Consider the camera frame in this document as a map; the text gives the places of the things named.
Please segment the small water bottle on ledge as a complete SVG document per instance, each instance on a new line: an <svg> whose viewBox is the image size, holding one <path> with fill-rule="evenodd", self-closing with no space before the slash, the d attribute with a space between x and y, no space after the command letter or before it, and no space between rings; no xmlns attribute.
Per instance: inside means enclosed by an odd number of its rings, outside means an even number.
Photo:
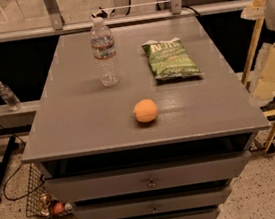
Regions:
<svg viewBox="0 0 275 219"><path fill-rule="evenodd" d="M0 81L0 97L9 106L10 110L20 110L22 105L19 101L17 95L12 91L12 89Z"/></svg>

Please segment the middle grey drawer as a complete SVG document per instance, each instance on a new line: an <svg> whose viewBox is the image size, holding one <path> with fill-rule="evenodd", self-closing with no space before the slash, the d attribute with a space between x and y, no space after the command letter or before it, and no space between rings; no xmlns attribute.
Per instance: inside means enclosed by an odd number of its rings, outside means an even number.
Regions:
<svg viewBox="0 0 275 219"><path fill-rule="evenodd" d="M204 190L196 189L189 192L76 207L74 213L78 219L122 219L145 216L167 211L219 205L226 201L231 191L232 188L229 186Z"/></svg>

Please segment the orange fruit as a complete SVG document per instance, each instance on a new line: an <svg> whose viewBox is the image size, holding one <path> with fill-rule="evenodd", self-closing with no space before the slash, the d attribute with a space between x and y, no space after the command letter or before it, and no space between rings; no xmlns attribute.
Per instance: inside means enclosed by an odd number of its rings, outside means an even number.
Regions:
<svg viewBox="0 0 275 219"><path fill-rule="evenodd" d="M140 100L133 110L136 120L141 123L152 122L158 117L158 108L151 99Z"/></svg>

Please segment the grey drawer cabinet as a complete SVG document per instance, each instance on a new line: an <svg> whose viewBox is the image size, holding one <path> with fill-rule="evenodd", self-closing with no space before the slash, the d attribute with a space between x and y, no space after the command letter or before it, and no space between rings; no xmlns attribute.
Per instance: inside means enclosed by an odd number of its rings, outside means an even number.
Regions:
<svg viewBox="0 0 275 219"><path fill-rule="evenodd" d="M117 27L103 87L86 33L61 37L23 160L78 219L215 219L266 117L193 17ZM157 82L143 45L181 39L201 77Z"/></svg>

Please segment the red apple in basket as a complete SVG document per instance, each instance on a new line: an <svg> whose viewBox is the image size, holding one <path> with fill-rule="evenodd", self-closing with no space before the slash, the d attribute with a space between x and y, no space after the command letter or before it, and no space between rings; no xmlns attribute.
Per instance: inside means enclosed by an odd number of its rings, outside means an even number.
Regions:
<svg viewBox="0 0 275 219"><path fill-rule="evenodd" d="M54 204L53 206L53 213L60 214L65 211L65 206L61 202Z"/></svg>

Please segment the clear plastic water bottle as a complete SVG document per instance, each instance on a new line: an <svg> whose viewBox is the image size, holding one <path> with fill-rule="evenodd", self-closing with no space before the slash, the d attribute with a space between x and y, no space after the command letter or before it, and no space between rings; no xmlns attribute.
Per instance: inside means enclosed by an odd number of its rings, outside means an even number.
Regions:
<svg viewBox="0 0 275 219"><path fill-rule="evenodd" d="M103 86L113 87L119 83L114 37L102 17L95 17L92 21L90 44L100 81Z"/></svg>

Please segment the green chip bag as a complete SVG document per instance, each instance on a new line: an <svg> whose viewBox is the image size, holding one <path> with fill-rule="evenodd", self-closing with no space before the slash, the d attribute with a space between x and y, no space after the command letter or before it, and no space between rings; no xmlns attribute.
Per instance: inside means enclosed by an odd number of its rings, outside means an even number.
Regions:
<svg viewBox="0 0 275 219"><path fill-rule="evenodd" d="M148 63L158 81L201 76L201 71L186 53L181 39L153 41L142 45Z"/></svg>

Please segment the black metal stand bar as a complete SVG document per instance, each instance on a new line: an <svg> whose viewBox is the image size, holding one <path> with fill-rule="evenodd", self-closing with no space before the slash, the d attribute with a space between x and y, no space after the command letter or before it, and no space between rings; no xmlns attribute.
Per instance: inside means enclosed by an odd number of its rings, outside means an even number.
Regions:
<svg viewBox="0 0 275 219"><path fill-rule="evenodd" d="M11 136L10 139L8 140L8 144L6 146L6 150L4 152L3 159L0 162L0 186L3 182L3 180L4 180L3 178L4 178L4 175L6 173L6 168L8 166L7 163L10 160L11 152L14 150L14 148L16 146L17 146L17 144L16 144L15 137Z"/></svg>

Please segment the top grey drawer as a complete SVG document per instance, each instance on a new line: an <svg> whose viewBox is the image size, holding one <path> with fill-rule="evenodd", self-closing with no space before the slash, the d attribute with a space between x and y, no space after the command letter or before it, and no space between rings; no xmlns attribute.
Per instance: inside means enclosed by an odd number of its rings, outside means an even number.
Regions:
<svg viewBox="0 0 275 219"><path fill-rule="evenodd" d="M45 185L55 198L64 202L113 197L234 178L240 175L249 158L250 152L244 151L50 179Z"/></svg>

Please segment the yellow wooden easel frame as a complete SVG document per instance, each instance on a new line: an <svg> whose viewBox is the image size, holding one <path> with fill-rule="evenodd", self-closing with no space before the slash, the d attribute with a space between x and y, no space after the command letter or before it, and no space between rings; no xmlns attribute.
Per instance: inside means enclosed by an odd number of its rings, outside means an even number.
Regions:
<svg viewBox="0 0 275 219"><path fill-rule="evenodd" d="M255 21L244 71L241 77L244 86L247 86L249 82L248 78L253 65L252 62L255 58L262 27L263 25L267 26L265 21L265 4L265 0L253 0L246 5L240 15L243 19ZM275 42L271 44L263 43L258 52L253 71L251 84L249 86L251 98L255 104L263 107L275 98ZM275 118L275 109L264 111L263 114L267 118ZM257 150L264 150L266 153L271 154L275 151L274 140L275 122L266 142L261 145L258 141L254 140L254 144Z"/></svg>

